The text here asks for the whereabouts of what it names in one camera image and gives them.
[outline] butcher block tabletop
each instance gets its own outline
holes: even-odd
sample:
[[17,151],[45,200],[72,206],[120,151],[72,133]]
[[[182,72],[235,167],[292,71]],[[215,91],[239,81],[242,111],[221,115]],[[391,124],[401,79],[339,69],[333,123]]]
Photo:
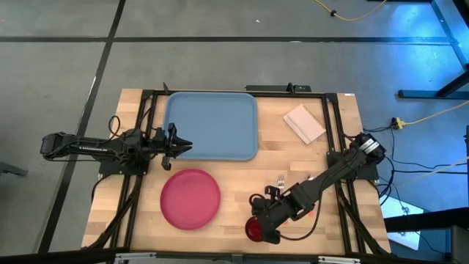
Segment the butcher block tabletop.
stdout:
[[[141,89],[123,89],[116,115],[121,119],[120,133],[136,123]],[[344,132],[355,135],[362,131],[360,114],[354,94],[338,94]],[[162,126],[168,96],[158,96],[153,127]],[[263,194],[265,186],[277,186],[278,177],[285,178],[285,189],[296,182],[325,171],[328,166],[327,136],[324,133],[306,145],[285,123],[283,116],[303,104],[324,125],[322,103],[316,98],[256,98],[259,150],[250,161],[197,161],[172,160],[171,171],[161,167],[161,155],[150,162],[143,178],[138,210],[130,250],[170,252],[237,252],[257,254],[344,254],[337,198],[334,187],[324,191],[322,208],[314,233],[302,241],[281,240],[279,245],[256,243],[245,234],[245,223],[251,217],[248,198]],[[334,143],[339,150],[332,105],[329,106]],[[179,230],[171,226],[160,209],[160,193],[166,181],[182,169],[202,169],[211,174],[221,191],[220,208],[215,218],[195,231]],[[89,213],[83,246],[94,242],[113,219],[123,176],[112,175],[96,188],[95,199]],[[374,187],[366,180],[355,181],[355,192],[362,222],[386,250],[390,251],[380,202]],[[279,227],[288,237],[305,235],[314,223],[316,210],[299,221],[288,220]],[[119,232],[118,246],[123,245],[127,219]],[[357,252],[355,230],[348,219],[352,250]]]

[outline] concrete floor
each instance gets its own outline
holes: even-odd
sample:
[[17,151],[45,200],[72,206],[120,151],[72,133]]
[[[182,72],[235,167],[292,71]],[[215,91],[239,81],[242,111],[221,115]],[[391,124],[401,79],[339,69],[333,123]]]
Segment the concrete floor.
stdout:
[[[350,17],[376,5],[363,0],[324,2]],[[452,1],[437,2],[469,58],[466,25]],[[0,36],[107,36],[117,5],[116,0],[0,1]],[[331,18],[311,0],[128,0],[117,30],[117,36],[126,37],[207,35],[444,37],[445,33],[428,4],[388,3],[367,19],[350,23]],[[26,177],[0,177],[1,255],[34,250],[62,169],[62,164],[40,157],[41,138],[76,130],[103,46],[0,43],[0,161],[29,170]],[[86,135],[108,136],[107,121],[122,88],[161,89],[163,81],[170,89],[242,90],[246,84],[291,81],[308,84],[315,92],[353,92],[363,125],[375,128],[387,125],[392,117],[417,120],[461,103],[396,98],[398,89],[439,89],[460,73],[452,48],[441,45],[115,43]],[[435,165],[465,157],[462,136],[469,125],[467,112],[457,109],[396,132],[395,158]],[[388,132],[377,138],[391,149]],[[387,163],[379,170],[389,178]],[[97,164],[75,168],[51,250],[79,248],[96,175]],[[407,177],[396,175],[396,181]],[[464,176],[438,175],[400,186],[399,193],[410,204],[442,210],[467,206],[467,186]]]

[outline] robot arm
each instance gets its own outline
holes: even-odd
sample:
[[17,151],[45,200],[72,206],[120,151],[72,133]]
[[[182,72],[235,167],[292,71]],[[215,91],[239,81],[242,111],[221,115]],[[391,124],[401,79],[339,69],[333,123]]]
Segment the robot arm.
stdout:
[[168,136],[162,128],[157,128],[151,139],[139,129],[125,131],[115,139],[95,139],[58,132],[43,138],[40,153],[48,161],[79,154],[89,155],[97,161],[118,161],[128,166],[164,154],[163,168],[170,170],[169,159],[192,148],[192,142],[180,139],[176,133],[174,123],[169,124]]
[[252,215],[245,226],[245,231],[252,241],[280,243],[280,232],[276,230],[288,218],[297,221],[314,209],[314,203],[321,193],[336,181],[354,172],[364,164],[378,164],[384,159],[385,149],[373,136],[359,134],[350,149],[341,154],[336,163],[313,180],[296,183],[283,194],[272,186],[265,188],[270,199],[260,194],[253,194],[249,200]]

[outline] blue tray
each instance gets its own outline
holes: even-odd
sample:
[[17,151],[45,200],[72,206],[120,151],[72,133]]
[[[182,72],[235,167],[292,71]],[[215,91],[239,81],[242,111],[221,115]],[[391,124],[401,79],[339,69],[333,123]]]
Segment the blue tray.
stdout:
[[166,104],[163,127],[193,142],[178,158],[247,161],[257,153],[257,103],[242,92],[176,92]]

